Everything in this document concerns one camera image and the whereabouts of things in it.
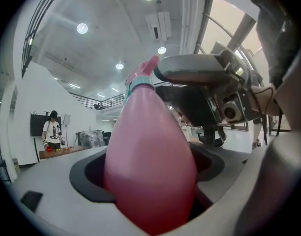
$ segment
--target black cap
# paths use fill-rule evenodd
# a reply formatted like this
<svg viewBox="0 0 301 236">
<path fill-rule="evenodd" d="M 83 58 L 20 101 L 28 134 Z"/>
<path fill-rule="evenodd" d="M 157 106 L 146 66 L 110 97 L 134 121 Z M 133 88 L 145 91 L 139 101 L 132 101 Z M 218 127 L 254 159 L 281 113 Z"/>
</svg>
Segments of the black cap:
<svg viewBox="0 0 301 236">
<path fill-rule="evenodd" d="M 53 110 L 53 111 L 51 112 L 51 114 L 50 114 L 50 117 L 52 117 L 52 118 L 54 118 L 54 119 L 58 118 L 58 113 L 57 113 L 57 111 Z"/>
</svg>

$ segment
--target pink spray bottle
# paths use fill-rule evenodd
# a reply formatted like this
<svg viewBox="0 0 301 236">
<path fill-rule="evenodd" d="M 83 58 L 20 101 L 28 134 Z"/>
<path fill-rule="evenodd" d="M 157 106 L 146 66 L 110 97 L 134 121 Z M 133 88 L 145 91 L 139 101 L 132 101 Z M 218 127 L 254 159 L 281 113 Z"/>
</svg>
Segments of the pink spray bottle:
<svg viewBox="0 0 301 236">
<path fill-rule="evenodd" d="M 150 235 L 187 222 L 197 174 L 188 142 L 149 78 L 153 56 L 126 81 L 127 101 L 107 148 L 104 185 L 118 209 Z"/>
</svg>

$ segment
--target wooden table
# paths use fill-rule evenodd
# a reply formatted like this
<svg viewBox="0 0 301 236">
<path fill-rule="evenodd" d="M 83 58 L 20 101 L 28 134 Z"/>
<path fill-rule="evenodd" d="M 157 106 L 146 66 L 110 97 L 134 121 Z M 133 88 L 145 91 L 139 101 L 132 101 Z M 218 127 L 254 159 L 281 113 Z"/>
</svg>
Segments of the wooden table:
<svg viewBox="0 0 301 236">
<path fill-rule="evenodd" d="M 43 150 L 43 151 L 39 151 L 39 158 L 40 159 L 48 159 L 48 158 L 52 158 L 52 157 L 71 154 L 74 152 L 79 152 L 79 151 L 86 150 L 86 149 L 89 149 L 89 147 L 75 146 L 73 148 L 70 148 L 69 150 L 65 150 L 62 148 L 60 151 L 51 151 L 51 152 L 47 152 L 47 151 Z"/>
</svg>

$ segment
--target white t-shirt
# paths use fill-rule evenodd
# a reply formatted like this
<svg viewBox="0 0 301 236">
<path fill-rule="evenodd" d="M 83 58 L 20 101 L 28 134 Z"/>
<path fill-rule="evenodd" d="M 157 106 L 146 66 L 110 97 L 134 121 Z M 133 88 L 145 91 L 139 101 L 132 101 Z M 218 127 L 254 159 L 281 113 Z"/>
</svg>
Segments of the white t-shirt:
<svg viewBox="0 0 301 236">
<path fill-rule="evenodd" d="M 47 133 L 47 141 L 49 143 L 58 144 L 59 140 L 59 124 L 55 121 L 46 121 L 43 126 L 43 131 Z"/>
</svg>

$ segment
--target air vent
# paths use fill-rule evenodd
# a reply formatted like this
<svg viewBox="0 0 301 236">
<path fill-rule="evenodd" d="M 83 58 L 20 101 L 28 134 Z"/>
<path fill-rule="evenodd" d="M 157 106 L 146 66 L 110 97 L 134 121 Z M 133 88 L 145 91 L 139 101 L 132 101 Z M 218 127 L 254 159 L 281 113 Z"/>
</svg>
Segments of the air vent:
<svg viewBox="0 0 301 236">
<path fill-rule="evenodd" d="M 171 37 L 169 12 L 158 12 L 157 14 L 147 15 L 146 21 L 152 40 L 161 39 L 162 41 L 166 41 L 168 37 Z"/>
</svg>

